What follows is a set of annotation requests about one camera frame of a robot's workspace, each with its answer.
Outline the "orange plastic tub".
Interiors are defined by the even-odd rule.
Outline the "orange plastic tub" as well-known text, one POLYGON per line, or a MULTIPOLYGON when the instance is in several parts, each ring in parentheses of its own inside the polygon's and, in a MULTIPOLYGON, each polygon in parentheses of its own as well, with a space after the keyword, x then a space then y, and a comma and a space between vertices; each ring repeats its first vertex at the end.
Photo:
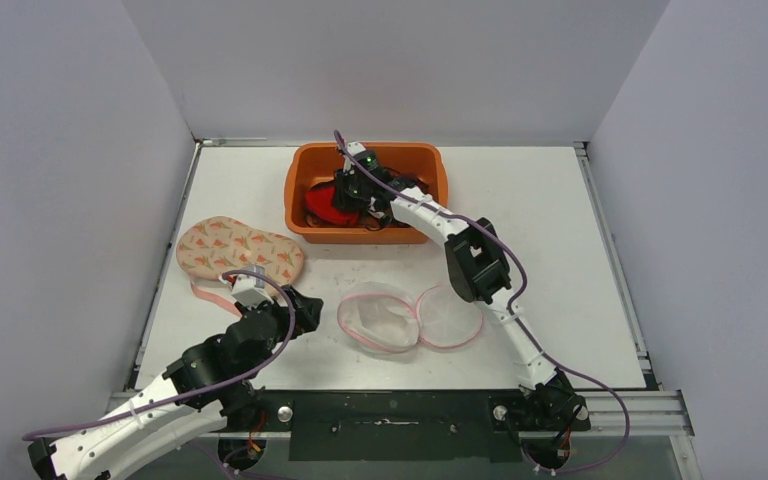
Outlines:
MULTIPOLYGON (((446 206, 449 182, 440 152, 428 143, 370 142, 382 165, 401 174, 414 174, 427 186, 433 199, 446 206)), ((390 245, 422 244, 427 237, 408 227, 388 226, 372 231, 362 225, 337 227, 308 222, 304 195, 315 185, 330 181, 344 164, 333 142, 308 143, 299 147, 289 167, 285 188, 285 223, 290 231, 312 244, 390 245)))

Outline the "white mesh laundry bag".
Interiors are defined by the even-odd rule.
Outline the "white mesh laundry bag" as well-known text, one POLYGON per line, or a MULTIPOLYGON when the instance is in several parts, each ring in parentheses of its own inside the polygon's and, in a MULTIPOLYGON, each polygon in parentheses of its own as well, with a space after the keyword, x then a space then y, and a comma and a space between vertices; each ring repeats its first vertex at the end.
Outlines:
POLYGON ((401 354, 418 344, 458 348, 472 341, 484 324, 477 306, 444 285, 414 298, 389 284, 363 283, 343 296, 336 317, 347 336, 374 354, 401 354))

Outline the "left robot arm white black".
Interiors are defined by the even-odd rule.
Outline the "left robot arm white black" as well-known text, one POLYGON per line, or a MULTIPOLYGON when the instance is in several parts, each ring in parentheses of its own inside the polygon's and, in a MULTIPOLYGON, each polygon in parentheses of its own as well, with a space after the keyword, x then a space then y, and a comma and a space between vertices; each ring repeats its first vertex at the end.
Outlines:
POLYGON ((320 324, 324 302, 294 287, 274 299, 257 286, 235 286, 231 310, 239 319, 186 349, 162 375, 117 410, 95 422, 35 433, 28 447, 41 479, 127 476, 126 459, 141 465, 202 431, 250 428, 258 417, 251 381, 301 335, 320 324))

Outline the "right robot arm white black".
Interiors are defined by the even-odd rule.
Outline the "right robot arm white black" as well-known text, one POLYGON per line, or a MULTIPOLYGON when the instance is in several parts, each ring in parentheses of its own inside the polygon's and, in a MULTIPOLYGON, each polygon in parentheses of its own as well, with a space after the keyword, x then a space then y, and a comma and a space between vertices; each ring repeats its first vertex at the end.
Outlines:
POLYGON ((352 154, 347 146, 339 146, 337 151, 344 163, 335 173, 335 208, 345 213, 388 217, 441 246, 454 292, 465 302, 482 308, 506 336, 505 347, 518 386, 535 391, 554 380, 558 367, 549 361, 539 342, 529 336, 525 321, 519 318, 516 297, 524 289, 513 289, 513 254, 499 240, 492 223, 448 210, 426 194, 416 180, 393 175, 371 150, 362 148, 352 154))

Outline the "floral padded bra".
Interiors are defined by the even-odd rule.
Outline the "floral padded bra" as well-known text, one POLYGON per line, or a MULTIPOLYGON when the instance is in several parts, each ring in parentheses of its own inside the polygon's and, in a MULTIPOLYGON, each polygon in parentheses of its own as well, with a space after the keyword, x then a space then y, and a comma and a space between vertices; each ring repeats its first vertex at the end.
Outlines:
POLYGON ((301 275, 306 260, 301 246, 287 236, 248 226, 227 217, 201 220, 181 234, 174 247, 176 261, 199 299, 235 314, 237 309, 216 290, 230 270, 260 267, 280 285, 301 275))

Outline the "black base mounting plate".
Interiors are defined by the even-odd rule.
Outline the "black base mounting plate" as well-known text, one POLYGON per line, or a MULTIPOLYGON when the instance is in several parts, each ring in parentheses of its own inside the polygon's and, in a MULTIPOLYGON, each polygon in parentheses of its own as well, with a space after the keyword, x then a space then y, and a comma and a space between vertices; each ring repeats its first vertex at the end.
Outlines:
POLYGON ((217 454, 245 470, 285 440, 291 461, 518 462, 591 428, 580 395, 502 390, 266 390, 248 420, 220 430, 217 454))

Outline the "aluminium front rail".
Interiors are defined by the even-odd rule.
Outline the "aluminium front rail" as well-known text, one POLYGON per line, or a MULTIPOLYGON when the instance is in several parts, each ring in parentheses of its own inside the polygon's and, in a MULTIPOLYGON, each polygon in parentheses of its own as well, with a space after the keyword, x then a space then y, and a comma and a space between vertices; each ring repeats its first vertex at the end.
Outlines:
MULTIPOLYGON (((678 392, 581 392, 585 409, 572 426, 575 436, 681 436, 692 432, 678 392)), ((186 423, 205 420, 221 437, 286 439, 312 425, 336 434, 352 427, 435 427, 446 433, 507 434, 522 438, 552 437, 556 426, 540 427, 533 409, 518 390, 263 390, 254 402, 254 417, 244 426, 221 419, 219 403, 186 413, 186 423)))

